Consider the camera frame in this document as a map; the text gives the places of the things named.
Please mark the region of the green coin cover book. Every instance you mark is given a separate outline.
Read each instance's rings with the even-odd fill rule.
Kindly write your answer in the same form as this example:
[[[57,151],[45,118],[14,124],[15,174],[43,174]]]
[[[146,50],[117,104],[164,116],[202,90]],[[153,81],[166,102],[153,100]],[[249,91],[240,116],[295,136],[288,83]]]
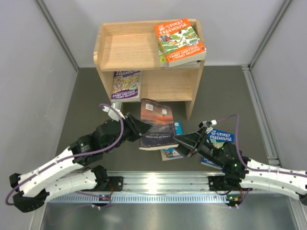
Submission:
[[[189,63],[169,67],[168,63],[166,61],[160,61],[160,67],[165,68],[165,69],[178,69],[178,68],[198,68],[201,64],[200,60],[197,61],[192,61]]]

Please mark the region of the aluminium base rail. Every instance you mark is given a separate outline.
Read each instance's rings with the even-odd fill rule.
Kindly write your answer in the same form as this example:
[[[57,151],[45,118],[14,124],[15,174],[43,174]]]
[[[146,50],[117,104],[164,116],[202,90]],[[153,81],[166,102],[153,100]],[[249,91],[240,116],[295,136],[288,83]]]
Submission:
[[[215,172],[109,172],[108,176],[112,185],[101,193],[113,190],[114,203],[228,203],[240,189],[279,193],[296,200],[302,200],[307,194],[304,176],[282,176],[273,172],[252,172],[234,185],[226,182],[225,175]],[[229,190],[233,193],[221,193]]]

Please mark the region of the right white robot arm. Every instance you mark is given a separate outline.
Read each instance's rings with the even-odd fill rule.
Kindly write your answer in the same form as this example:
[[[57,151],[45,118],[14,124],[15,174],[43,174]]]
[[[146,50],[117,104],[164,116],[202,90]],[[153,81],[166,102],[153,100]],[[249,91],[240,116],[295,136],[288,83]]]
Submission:
[[[241,155],[238,146],[226,142],[217,148],[205,128],[189,134],[176,135],[177,150],[184,156],[199,154],[221,167],[224,185],[229,190],[237,187],[260,189],[299,200],[307,204],[307,172],[284,169],[258,162]]]

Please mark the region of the orange 78-storey treehouse book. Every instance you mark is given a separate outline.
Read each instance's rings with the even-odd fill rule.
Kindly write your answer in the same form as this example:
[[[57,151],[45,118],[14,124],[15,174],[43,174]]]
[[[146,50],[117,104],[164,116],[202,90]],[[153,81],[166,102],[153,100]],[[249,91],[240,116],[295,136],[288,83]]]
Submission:
[[[169,67],[206,58],[206,46],[187,18],[157,24],[154,30]]]

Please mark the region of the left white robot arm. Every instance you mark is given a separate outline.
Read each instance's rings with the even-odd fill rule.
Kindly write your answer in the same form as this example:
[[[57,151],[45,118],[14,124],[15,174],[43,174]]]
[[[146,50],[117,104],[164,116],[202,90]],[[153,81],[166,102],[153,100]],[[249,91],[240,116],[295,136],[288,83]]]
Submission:
[[[106,169],[100,165],[84,172],[81,169],[102,159],[104,153],[123,142],[137,141],[150,128],[150,124],[131,114],[119,120],[105,121],[92,134],[80,137],[48,163],[29,173],[12,174],[9,177],[12,202],[6,201],[6,204],[27,213],[58,196],[79,191],[103,191],[109,184]]]

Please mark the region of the purple 52-storey treehouse book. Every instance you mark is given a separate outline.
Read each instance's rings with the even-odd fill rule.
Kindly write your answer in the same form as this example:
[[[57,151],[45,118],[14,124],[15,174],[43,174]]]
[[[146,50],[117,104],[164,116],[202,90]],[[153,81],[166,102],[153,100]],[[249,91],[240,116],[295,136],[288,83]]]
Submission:
[[[139,102],[141,96],[141,71],[115,71],[111,102]]]

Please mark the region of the blue 91-storey treehouse book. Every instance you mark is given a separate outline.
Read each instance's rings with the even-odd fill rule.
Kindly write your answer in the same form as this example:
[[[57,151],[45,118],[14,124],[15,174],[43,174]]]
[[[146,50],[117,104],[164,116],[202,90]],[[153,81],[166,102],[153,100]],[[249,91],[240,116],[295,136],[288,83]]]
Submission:
[[[234,143],[235,135],[229,132],[213,129],[208,135],[211,143],[216,148],[221,148],[226,142]],[[202,157],[201,164],[215,168],[215,169],[222,169],[223,167],[218,166],[217,164],[213,163],[212,161]]]

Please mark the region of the wooden two-tier shelf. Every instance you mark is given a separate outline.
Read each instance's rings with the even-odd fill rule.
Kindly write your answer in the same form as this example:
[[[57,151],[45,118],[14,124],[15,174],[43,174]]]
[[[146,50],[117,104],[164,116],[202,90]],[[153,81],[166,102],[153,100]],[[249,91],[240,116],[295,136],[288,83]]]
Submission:
[[[140,70],[141,98],[161,102],[184,101],[191,119],[205,61],[198,67],[160,66],[156,21],[102,23],[94,47],[94,64],[108,96],[114,71]]]

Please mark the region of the dark tale of cities book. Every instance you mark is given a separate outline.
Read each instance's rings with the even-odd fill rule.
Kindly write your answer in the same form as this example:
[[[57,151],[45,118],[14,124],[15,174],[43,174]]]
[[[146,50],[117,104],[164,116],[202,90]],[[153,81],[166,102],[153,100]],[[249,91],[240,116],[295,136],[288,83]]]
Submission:
[[[170,106],[143,98],[141,121],[151,128],[141,137],[140,150],[162,150],[178,146],[174,139],[176,129]]]

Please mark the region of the light blue comic book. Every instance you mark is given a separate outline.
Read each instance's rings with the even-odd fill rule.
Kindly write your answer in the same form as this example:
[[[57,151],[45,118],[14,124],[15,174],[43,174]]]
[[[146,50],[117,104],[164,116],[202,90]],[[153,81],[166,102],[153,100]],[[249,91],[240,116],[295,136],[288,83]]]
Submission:
[[[181,123],[179,121],[174,122],[177,135],[183,134]],[[174,148],[162,149],[161,151],[162,161],[175,160],[183,158]]]

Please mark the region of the green 65-storey treehouse book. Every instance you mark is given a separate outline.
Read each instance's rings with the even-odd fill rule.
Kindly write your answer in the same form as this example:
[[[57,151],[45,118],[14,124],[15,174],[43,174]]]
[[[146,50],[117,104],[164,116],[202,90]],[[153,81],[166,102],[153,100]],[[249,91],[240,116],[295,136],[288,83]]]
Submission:
[[[159,54],[159,62],[160,62],[160,67],[162,68],[166,68],[168,67],[168,63],[167,63],[167,60],[166,60],[166,57],[162,51],[162,48],[160,46],[160,43],[158,43],[158,54]]]

